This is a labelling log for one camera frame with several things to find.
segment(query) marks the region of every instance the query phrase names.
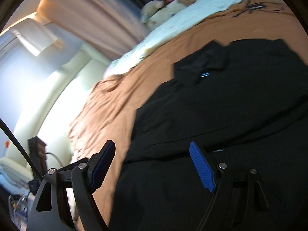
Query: curtain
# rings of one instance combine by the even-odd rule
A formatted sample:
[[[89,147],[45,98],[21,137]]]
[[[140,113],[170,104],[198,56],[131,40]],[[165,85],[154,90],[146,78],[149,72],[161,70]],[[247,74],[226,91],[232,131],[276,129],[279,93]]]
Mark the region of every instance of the curtain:
[[[41,0],[37,12],[110,60],[129,52],[148,34],[129,0]]]

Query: power cord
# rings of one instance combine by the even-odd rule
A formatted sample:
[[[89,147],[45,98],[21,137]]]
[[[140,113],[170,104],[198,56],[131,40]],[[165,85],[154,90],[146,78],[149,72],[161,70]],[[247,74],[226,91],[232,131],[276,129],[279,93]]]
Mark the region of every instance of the power cord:
[[[249,14],[251,14],[252,11],[259,10],[259,9],[263,9],[262,11],[270,12],[270,13],[279,13],[279,12],[283,12],[285,10],[284,7],[281,4],[273,3],[273,2],[258,2],[258,3],[253,3],[251,5],[249,5],[249,3],[250,3],[250,0],[247,1],[247,4],[246,4],[244,10],[239,12],[236,15],[233,15],[232,18],[238,17],[240,14],[242,14],[246,11],[249,11]],[[273,11],[265,10],[264,8],[267,8],[266,4],[274,4],[274,5],[280,6],[280,9],[274,9]]]
[[[15,145],[15,147],[21,152],[23,157],[26,159],[26,161],[31,166],[32,170],[36,173],[36,175],[39,177],[40,181],[43,181],[43,176],[41,175],[40,171],[37,169],[33,161],[30,159],[27,152],[23,149],[22,145],[19,143],[19,141],[16,139],[16,137],[13,135],[11,130],[8,128],[8,126],[3,122],[3,120],[0,118],[0,128],[3,130],[3,132],[7,135],[7,137],[10,139],[10,141]]]
[[[53,156],[53,157],[57,160],[57,162],[59,163],[59,165],[60,165],[61,167],[63,167],[63,164],[62,164],[61,160],[60,160],[55,154],[50,153],[50,152],[46,152],[45,154],[46,154],[46,155],[51,155],[51,156]]]

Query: black shirt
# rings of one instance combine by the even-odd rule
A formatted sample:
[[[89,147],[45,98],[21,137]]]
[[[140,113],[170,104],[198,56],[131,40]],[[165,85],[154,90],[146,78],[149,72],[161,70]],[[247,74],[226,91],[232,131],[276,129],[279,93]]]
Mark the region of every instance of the black shirt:
[[[286,229],[306,199],[307,96],[308,67],[282,40],[213,41],[175,63],[174,79],[137,110],[110,230],[196,230],[211,193],[192,141],[260,172],[270,210],[248,216],[247,230]]]

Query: metal screw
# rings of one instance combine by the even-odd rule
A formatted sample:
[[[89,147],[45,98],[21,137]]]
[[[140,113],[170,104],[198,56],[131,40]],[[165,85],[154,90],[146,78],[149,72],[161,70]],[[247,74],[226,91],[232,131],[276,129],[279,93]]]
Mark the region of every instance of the metal screw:
[[[80,164],[78,165],[78,168],[84,169],[86,166],[87,166],[87,164],[84,163],[84,162],[82,162],[82,163],[80,163]]]
[[[256,175],[258,173],[258,171],[256,171],[254,168],[251,168],[249,170],[253,175]]]
[[[225,168],[227,168],[227,164],[222,162],[222,163],[218,164],[218,167],[225,169]]]
[[[48,174],[52,175],[56,172],[56,170],[54,168],[51,168],[50,170],[48,170]]]

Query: button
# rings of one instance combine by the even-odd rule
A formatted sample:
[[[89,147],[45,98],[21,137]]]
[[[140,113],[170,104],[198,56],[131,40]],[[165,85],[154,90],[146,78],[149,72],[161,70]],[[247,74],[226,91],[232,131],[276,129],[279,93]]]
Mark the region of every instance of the button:
[[[218,166],[221,168],[221,169],[226,169],[227,168],[227,164],[226,163],[219,163]]]
[[[201,77],[206,77],[206,76],[208,76],[208,75],[210,75],[210,73],[202,73],[202,74],[201,74]]]

